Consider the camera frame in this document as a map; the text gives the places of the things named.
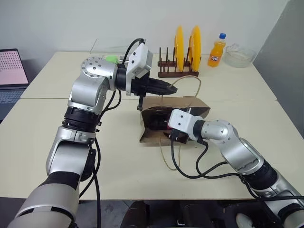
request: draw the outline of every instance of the plastic bottle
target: plastic bottle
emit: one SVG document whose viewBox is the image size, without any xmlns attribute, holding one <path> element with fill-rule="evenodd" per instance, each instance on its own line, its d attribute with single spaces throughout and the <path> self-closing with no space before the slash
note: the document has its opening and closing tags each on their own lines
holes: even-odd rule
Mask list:
<svg viewBox="0 0 304 228">
<path fill-rule="evenodd" d="M 226 45 L 225 42 L 226 34 L 221 33 L 219 35 L 219 40 L 214 42 L 214 48 L 211 50 L 209 60 L 208 60 L 208 65 L 211 67 L 217 67 L 220 59 L 222 58 L 223 55 L 223 49 Z"/>
</svg>

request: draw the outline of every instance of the blue bottle cap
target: blue bottle cap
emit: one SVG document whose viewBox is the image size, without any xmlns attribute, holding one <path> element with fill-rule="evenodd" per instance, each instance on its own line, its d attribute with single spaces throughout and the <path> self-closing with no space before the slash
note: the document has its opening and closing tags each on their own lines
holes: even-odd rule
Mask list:
<svg viewBox="0 0 304 228">
<path fill-rule="evenodd" d="M 225 38 L 226 38 L 226 33 L 221 33 L 221 34 L 219 35 L 219 38 L 220 38 L 220 39 L 225 39 Z"/>
</svg>

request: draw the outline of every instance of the laptop screen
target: laptop screen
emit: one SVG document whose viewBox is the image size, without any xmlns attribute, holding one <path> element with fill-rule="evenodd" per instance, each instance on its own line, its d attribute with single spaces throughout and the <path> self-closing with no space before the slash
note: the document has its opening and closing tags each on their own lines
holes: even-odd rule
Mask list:
<svg viewBox="0 0 304 228">
<path fill-rule="evenodd" d="M 0 50 L 0 86 L 28 83 L 17 49 Z"/>
</svg>

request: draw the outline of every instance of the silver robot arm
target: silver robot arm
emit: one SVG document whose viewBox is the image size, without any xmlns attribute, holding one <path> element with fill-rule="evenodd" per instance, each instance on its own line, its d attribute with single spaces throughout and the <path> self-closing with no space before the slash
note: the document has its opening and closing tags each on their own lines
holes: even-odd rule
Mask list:
<svg viewBox="0 0 304 228">
<path fill-rule="evenodd" d="M 94 169 L 96 151 L 92 143 L 108 90 L 127 90 L 140 96 L 138 109 L 146 93 L 165 95 L 177 91 L 175 87 L 169 88 L 169 83 L 149 78 L 152 56 L 144 43 L 131 59 L 127 69 L 99 57 L 90 57 L 82 63 L 65 118 L 47 158 L 48 177 L 29 195 L 9 228 L 72 227 L 79 183 L 88 179 Z"/>
<path fill-rule="evenodd" d="M 204 121 L 179 109 L 172 111 L 169 127 L 200 142 L 214 142 L 224 159 L 241 175 L 251 190 L 265 200 L 265 204 L 286 228 L 304 227 L 304 201 L 301 199 L 275 200 L 278 197 L 300 196 L 300 193 L 227 121 Z"/>
</svg>

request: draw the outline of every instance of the bottle label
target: bottle label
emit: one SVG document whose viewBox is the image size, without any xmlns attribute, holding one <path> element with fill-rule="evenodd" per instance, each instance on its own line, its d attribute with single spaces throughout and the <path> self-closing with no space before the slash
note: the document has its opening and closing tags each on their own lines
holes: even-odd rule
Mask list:
<svg viewBox="0 0 304 228">
<path fill-rule="evenodd" d="M 214 62 L 218 61 L 220 59 L 220 57 L 217 56 L 210 56 L 210 59 Z"/>
</svg>

